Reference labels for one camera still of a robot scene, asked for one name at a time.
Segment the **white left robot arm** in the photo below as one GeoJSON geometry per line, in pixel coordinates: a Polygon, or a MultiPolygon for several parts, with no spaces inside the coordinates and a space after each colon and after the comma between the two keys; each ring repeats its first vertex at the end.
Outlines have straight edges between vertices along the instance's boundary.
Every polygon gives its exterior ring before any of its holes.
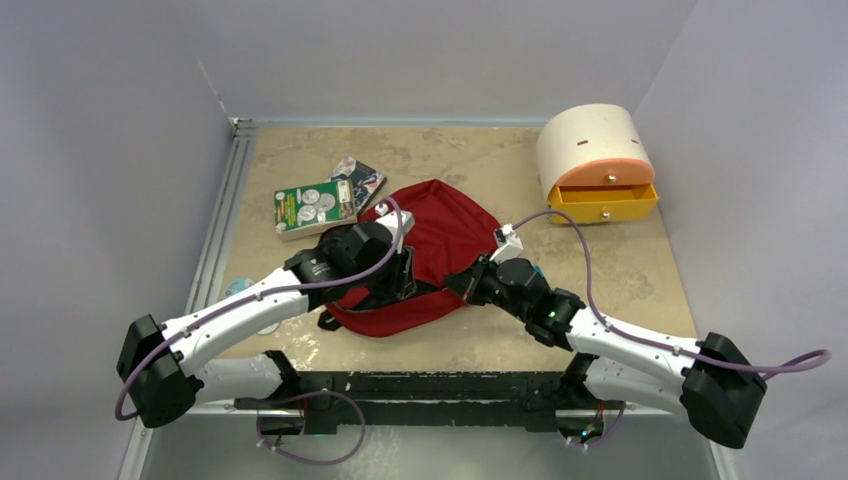
{"type": "Polygon", "coordinates": [[[251,398],[284,409],[297,399],[300,377],[286,355],[269,350],[241,360],[220,354],[277,322],[342,299],[356,287],[376,287],[395,299],[411,281],[404,238],[407,211],[333,229],[315,247],[245,290],[195,313],[161,323],[145,315],[126,333],[117,372],[119,420],[167,425],[200,404],[251,398]]]}

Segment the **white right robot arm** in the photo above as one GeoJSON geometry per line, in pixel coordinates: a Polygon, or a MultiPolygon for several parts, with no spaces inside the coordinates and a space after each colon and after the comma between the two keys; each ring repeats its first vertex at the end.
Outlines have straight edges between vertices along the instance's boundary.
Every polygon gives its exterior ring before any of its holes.
{"type": "Polygon", "coordinates": [[[561,381],[576,407],[616,400],[688,419],[707,439],[740,449],[767,391],[763,377],[727,337],[675,337],[609,319],[601,322],[576,294],[549,286],[526,259],[481,257],[445,286],[466,303],[494,305],[537,342],[574,353],[561,381]]]}

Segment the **green activity book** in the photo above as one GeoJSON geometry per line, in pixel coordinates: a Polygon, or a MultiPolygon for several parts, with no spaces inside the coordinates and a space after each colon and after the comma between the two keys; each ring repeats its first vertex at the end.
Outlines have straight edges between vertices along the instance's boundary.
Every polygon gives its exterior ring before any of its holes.
{"type": "Polygon", "coordinates": [[[349,180],[277,190],[273,201],[275,231],[283,240],[320,234],[357,222],[349,180]]]}

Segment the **red student backpack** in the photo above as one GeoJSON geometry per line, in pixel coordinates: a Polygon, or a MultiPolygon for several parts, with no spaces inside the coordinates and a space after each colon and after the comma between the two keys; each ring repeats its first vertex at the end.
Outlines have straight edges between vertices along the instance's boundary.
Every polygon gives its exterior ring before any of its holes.
{"type": "Polygon", "coordinates": [[[388,337],[438,320],[464,305],[444,279],[496,249],[498,220],[472,198],[440,181],[402,188],[391,197],[413,214],[415,225],[404,244],[412,247],[416,289],[390,300],[381,287],[358,287],[325,307],[318,317],[323,330],[345,328],[368,337],[388,337]]]}

